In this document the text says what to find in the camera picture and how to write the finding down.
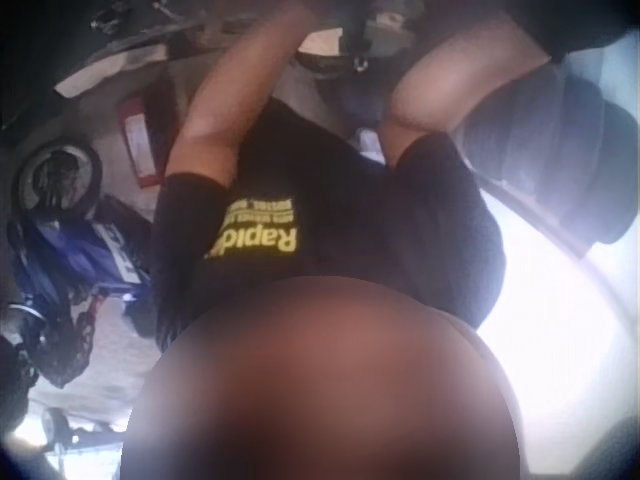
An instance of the black fabric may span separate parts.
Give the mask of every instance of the black fabric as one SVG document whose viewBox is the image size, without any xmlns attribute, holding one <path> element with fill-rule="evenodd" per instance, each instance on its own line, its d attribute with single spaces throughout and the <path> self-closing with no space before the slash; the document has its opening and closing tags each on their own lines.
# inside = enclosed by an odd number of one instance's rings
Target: black fabric
<svg viewBox="0 0 640 480">
<path fill-rule="evenodd" d="M 214 306 L 294 276 L 383 284 L 473 327 L 494 305 L 500 232 L 448 136 L 418 140 L 390 171 L 273 101 L 238 170 L 229 190 L 190 174 L 163 185 L 152 269 L 162 350 Z"/>
<path fill-rule="evenodd" d="M 507 0 L 506 9 L 555 61 L 609 45 L 640 23 L 636 0 Z"/>
</svg>

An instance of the bare arm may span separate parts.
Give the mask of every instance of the bare arm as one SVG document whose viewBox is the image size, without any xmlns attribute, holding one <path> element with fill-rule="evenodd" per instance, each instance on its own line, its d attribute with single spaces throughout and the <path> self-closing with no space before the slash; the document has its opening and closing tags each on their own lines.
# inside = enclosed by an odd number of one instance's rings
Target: bare arm
<svg viewBox="0 0 640 480">
<path fill-rule="evenodd" d="M 223 186 L 231 184 L 242 140 L 317 23 L 312 10 L 297 0 L 287 1 L 219 60 L 196 93 L 167 175 L 195 173 Z"/>
<path fill-rule="evenodd" d="M 428 133 L 450 132 L 489 94 L 549 61 L 505 13 L 436 48 L 392 94 L 379 128 L 387 162 Z"/>
</svg>

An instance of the motorcycle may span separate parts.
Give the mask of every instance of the motorcycle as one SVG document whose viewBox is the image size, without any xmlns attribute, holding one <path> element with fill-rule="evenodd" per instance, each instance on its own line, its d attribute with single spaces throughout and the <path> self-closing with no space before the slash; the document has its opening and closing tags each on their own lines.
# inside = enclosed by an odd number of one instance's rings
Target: motorcycle
<svg viewBox="0 0 640 480">
<path fill-rule="evenodd" d="M 100 180 L 90 147 L 58 141 L 32 155 L 12 185 L 7 238 L 22 299 L 8 308 L 21 316 L 29 360 L 61 389 L 89 365 L 107 298 L 125 303 L 124 317 L 139 336 L 155 331 L 145 257 L 151 223 L 114 197 L 98 201 Z"/>
</svg>

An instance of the black t-shirt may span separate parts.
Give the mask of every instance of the black t-shirt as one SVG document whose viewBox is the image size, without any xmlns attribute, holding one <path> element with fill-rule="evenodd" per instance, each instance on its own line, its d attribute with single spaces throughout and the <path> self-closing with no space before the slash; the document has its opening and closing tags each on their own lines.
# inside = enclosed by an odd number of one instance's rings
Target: black t-shirt
<svg viewBox="0 0 640 480">
<path fill-rule="evenodd" d="M 220 303 L 305 275 L 379 283 L 477 327 L 505 266 L 498 226 L 447 135 L 419 139 L 392 171 L 277 101 L 244 142 L 231 188 L 165 180 L 152 254 L 162 350 Z"/>
</svg>

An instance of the red object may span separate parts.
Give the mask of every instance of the red object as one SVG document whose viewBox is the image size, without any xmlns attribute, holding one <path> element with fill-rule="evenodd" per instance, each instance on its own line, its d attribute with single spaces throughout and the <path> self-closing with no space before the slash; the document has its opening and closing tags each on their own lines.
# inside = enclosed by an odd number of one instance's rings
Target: red object
<svg viewBox="0 0 640 480">
<path fill-rule="evenodd" d="M 158 185 L 175 141 L 178 121 L 170 80 L 161 78 L 118 106 L 118 118 L 141 188 Z"/>
</svg>

